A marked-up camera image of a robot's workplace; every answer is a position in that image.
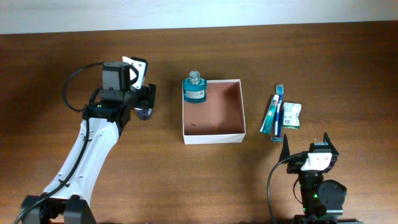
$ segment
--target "white wall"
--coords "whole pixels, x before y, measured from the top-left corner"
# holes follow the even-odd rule
[[[0,33],[398,19],[398,0],[1,0]]]

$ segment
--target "robotic arm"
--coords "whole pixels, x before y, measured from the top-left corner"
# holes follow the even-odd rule
[[[300,191],[304,215],[295,215],[293,224],[360,224],[363,222],[339,222],[343,214],[343,203],[347,188],[335,180],[323,180],[323,174],[335,165],[339,153],[331,143],[327,133],[323,134],[323,142],[311,143],[309,151],[290,155],[286,135],[279,162],[271,170],[268,178],[268,207],[274,224],[276,220],[271,208],[270,182],[272,173],[280,164],[287,163],[288,174],[298,174],[296,183],[300,183]]]
[[[43,195],[28,195],[22,203],[19,220],[24,224],[48,224],[59,214],[66,224],[96,224],[90,200],[106,156],[131,119],[131,110],[136,110],[141,120],[152,114],[156,86],[143,86],[146,60],[123,57],[123,62],[96,65],[103,66],[103,87],[85,106],[79,135],[58,174]],[[101,99],[95,102],[98,93]]]

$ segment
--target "toothpaste tube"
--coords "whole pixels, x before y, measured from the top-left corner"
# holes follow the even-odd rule
[[[278,105],[279,101],[279,95],[275,95],[273,99],[271,100],[271,104],[269,105],[269,109],[267,112],[267,116],[264,119],[264,122],[260,128],[260,132],[264,134],[270,134],[271,129],[272,129],[272,124],[274,122],[274,115],[275,115],[275,110]]]

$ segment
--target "blue bottle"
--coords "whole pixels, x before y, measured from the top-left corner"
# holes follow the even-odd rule
[[[200,78],[197,71],[189,73],[189,78],[182,83],[184,89],[184,100],[189,103],[202,103],[206,101],[207,81]]]

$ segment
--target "black mount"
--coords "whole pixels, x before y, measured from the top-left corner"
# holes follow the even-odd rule
[[[142,58],[132,58],[148,64]],[[133,80],[130,80],[130,68],[137,75]],[[156,85],[150,83],[140,89],[131,88],[138,76],[137,69],[126,62],[105,62],[102,72],[103,87],[93,92],[88,105],[88,116],[116,122],[119,135],[131,119],[131,110],[137,110],[139,119],[149,119],[155,106]],[[100,102],[94,102],[98,93],[101,93]]]
[[[21,210],[29,208],[40,200],[39,196],[28,195],[22,203]],[[41,207],[31,210],[22,220],[23,224],[49,224],[51,218],[63,213],[64,223],[97,224],[86,200],[73,195],[69,200],[48,199]]]
[[[332,154],[329,166],[324,170],[301,170],[305,164],[308,153]],[[290,156],[289,144],[286,135],[279,162]],[[338,217],[343,214],[343,203],[347,188],[334,180],[323,180],[323,173],[329,172],[335,165],[339,153],[331,143],[327,133],[323,134],[323,142],[311,143],[309,151],[301,156],[286,161],[287,173],[298,174],[302,196],[304,215],[294,216],[294,224],[341,223]]]

